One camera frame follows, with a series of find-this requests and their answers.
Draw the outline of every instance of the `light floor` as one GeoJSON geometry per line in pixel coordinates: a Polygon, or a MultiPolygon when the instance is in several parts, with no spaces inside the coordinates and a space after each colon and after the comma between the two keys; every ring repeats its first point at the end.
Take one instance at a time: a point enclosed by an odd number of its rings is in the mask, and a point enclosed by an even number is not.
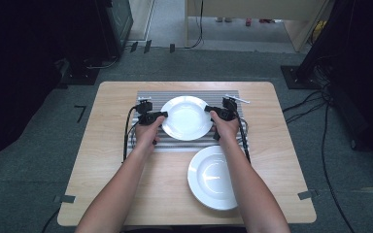
{"type": "MultiPolygon", "coordinates": [[[[185,44],[185,0],[130,0],[134,26],[128,44],[138,41],[143,45],[152,40],[152,47],[177,49],[185,44]]],[[[192,46],[199,37],[199,17],[189,19],[188,45],[192,46]]],[[[213,17],[202,18],[202,38],[199,50],[239,50],[277,53],[296,53],[289,40],[284,24],[259,23],[253,18],[251,26],[245,25],[244,18],[234,18],[232,22],[216,22],[213,17]]],[[[301,53],[307,53],[305,45],[301,53]]]]}

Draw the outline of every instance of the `bare arm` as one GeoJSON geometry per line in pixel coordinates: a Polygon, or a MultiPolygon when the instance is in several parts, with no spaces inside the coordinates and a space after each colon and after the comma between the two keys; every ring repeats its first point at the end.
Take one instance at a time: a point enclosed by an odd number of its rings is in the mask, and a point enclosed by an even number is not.
{"type": "Polygon", "coordinates": [[[248,232],[289,232],[280,206],[236,141],[238,121],[224,121],[211,111],[220,133],[238,209],[248,232]]]}
{"type": "Polygon", "coordinates": [[[137,126],[137,145],[125,162],[99,192],[82,217],[76,232],[119,232],[135,196],[145,162],[153,153],[160,116],[150,126],[137,126]]]}

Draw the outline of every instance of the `person's left hand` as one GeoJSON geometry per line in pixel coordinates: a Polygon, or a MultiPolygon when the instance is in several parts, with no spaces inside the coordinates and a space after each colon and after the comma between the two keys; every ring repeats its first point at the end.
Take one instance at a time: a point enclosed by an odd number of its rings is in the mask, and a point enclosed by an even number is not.
{"type": "Polygon", "coordinates": [[[153,142],[158,142],[159,138],[156,136],[159,125],[165,120],[164,116],[160,116],[151,125],[137,125],[135,127],[136,145],[135,149],[143,151],[149,155],[153,153],[155,148],[153,142]]]}

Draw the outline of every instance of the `plate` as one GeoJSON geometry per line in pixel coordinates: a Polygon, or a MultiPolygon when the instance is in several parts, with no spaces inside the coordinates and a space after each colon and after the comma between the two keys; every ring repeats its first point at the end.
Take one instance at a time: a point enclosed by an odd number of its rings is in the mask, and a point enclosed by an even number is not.
{"type": "Polygon", "coordinates": [[[193,96],[179,96],[168,101],[161,109],[168,112],[162,129],[171,137],[182,141],[201,138],[210,131],[213,123],[205,112],[207,103],[193,96]]]}
{"type": "Polygon", "coordinates": [[[218,211],[237,207],[226,158],[220,146],[205,148],[192,158],[187,182],[193,195],[205,206],[218,211]]]}

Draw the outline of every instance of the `wooden desk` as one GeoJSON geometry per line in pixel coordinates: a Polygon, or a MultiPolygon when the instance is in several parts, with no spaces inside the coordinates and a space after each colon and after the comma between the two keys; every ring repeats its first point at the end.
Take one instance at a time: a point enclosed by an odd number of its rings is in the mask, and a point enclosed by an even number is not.
{"type": "MultiPolygon", "coordinates": [[[[313,222],[311,199],[300,200],[307,190],[274,86],[271,83],[132,83],[106,82],[99,87],[66,194],[74,204],[63,203],[58,223],[77,225],[90,202],[122,162],[127,113],[139,90],[239,90],[251,101],[242,105],[249,125],[250,155],[288,222],[313,222]]],[[[187,168],[195,152],[153,154],[146,164],[126,225],[242,224],[235,209],[213,211],[195,199],[187,184],[187,168]]]]}
{"type": "MultiPolygon", "coordinates": [[[[201,0],[185,0],[185,42],[188,17],[200,17],[201,0]]],[[[284,19],[295,51],[300,51],[313,32],[329,0],[204,0],[203,17],[284,19]]]]}

